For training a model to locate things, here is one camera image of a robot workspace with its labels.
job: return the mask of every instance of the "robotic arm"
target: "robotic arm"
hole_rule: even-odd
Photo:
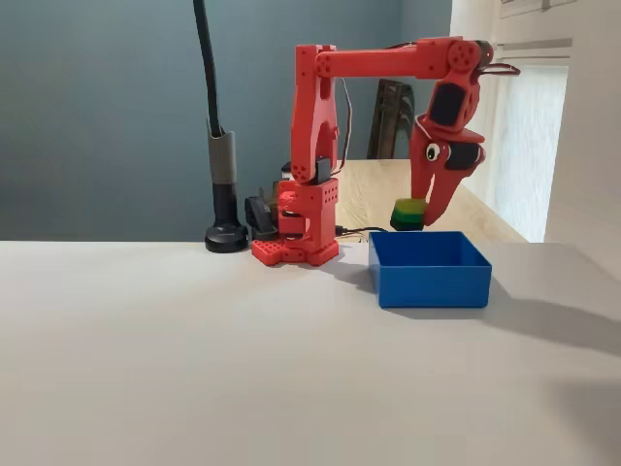
[[[337,167],[339,136],[336,77],[438,80],[428,112],[416,117],[409,148],[409,201],[426,206],[434,179],[429,206],[424,213],[393,214],[391,222],[398,230],[433,224],[446,210],[461,180],[485,159],[480,145],[484,138],[465,129],[478,105],[479,77],[519,74],[510,65],[491,65],[493,56],[488,43],[461,37],[424,39],[385,50],[297,47],[291,126],[291,173],[295,181],[279,184],[280,241],[276,246],[254,242],[254,255],[268,265],[280,261],[320,265],[339,252],[334,239],[338,180],[331,178]]]

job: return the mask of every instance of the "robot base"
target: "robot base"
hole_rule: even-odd
[[[280,262],[289,264],[307,263],[314,267],[325,264],[339,255],[339,243],[335,240],[323,250],[307,252],[291,249],[283,240],[255,241],[252,243],[252,255],[265,265],[277,265]]]

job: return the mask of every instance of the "blue box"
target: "blue box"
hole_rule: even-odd
[[[372,233],[369,268],[382,308],[484,308],[492,266],[466,236]]]

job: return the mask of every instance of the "sticker eye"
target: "sticker eye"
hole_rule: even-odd
[[[437,144],[430,144],[427,146],[427,152],[425,154],[427,156],[427,160],[430,162],[435,162],[440,157],[440,146]]]

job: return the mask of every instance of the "gray wall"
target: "gray wall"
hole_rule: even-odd
[[[200,241],[212,198],[191,1],[5,3],[0,239]],[[296,44],[377,48],[401,42],[404,26],[411,39],[450,23],[448,8],[446,31],[435,30],[408,0],[207,3],[222,123],[238,134],[240,199],[288,160]],[[363,158],[376,80],[348,86],[350,156]]]

